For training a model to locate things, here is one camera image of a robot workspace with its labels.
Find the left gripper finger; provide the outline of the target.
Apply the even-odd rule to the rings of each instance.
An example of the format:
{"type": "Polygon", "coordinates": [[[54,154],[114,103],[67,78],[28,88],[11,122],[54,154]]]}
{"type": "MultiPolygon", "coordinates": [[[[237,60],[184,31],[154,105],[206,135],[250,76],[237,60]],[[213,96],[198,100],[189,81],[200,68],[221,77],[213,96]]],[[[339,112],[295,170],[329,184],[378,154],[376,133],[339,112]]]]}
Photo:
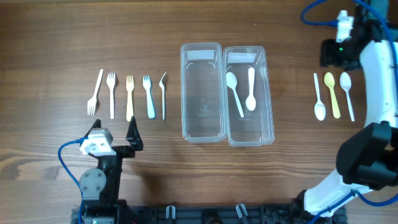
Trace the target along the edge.
{"type": "Polygon", "coordinates": [[[90,132],[91,132],[93,129],[100,128],[100,127],[101,127],[101,120],[100,120],[100,119],[96,119],[95,122],[93,123],[92,127],[91,127],[91,128],[89,129],[89,131],[84,135],[84,137],[87,138],[88,135],[90,134],[90,132]]]}
{"type": "Polygon", "coordinates": [[[142,139],[138,132],[137,123],[134,116],[131,117],[131,120],[129,122],[126,140],[131,146],[142,146],[142,139]]]}

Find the white wide-handled spoon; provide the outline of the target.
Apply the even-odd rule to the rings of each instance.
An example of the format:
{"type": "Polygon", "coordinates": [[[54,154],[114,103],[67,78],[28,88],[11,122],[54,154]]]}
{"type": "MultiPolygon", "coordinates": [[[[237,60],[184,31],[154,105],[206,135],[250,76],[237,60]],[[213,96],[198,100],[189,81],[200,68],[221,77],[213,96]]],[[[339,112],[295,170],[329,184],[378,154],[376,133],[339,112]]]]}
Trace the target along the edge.
{"type": "Polygon", "coordinates": [[[246,98],[246,107],[249,111],[254,111],[256,108],[256,99],[254,97],[254,81],[255,81],[255,69],[253,67],[249,67],[248,68],[249,95],[246,98]]]}

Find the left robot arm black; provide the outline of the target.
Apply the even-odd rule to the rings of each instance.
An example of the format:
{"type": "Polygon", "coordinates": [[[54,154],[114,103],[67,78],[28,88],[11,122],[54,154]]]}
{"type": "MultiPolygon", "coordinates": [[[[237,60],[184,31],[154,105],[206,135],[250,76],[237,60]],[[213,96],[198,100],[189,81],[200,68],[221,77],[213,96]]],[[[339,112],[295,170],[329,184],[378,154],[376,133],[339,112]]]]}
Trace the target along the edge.
{"type": "Polygon", "coordinates": [[[81,207],[77,223],[139,223],[139,218],[125,200],[118,199],[125,158],[135,157],[144,144],[135,117],[130,118],[126,134],[127,145],[112,146],[113,137],[97,119],[80,143],[80,151],[98,160],[95,168],[84,172],[78,181],[81,207]]]}

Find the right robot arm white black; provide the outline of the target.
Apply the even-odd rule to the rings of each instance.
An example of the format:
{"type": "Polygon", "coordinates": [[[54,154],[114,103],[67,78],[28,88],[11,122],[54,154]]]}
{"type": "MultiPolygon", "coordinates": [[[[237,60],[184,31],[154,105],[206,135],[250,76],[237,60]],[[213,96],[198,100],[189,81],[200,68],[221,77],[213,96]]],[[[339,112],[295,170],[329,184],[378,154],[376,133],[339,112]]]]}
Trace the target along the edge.
{"type": "Polygon", "coordinates": [[[388,20],[389,1],[355,5],[355,16],[341,11],[321,22],[337,34],[322,42],[320,65],[363,70],[365,124],[339,148],[335,170],[291,202],[290,217],[309,223],[332,217],[355,197],[397,185],[397,24],[388,20]]]}

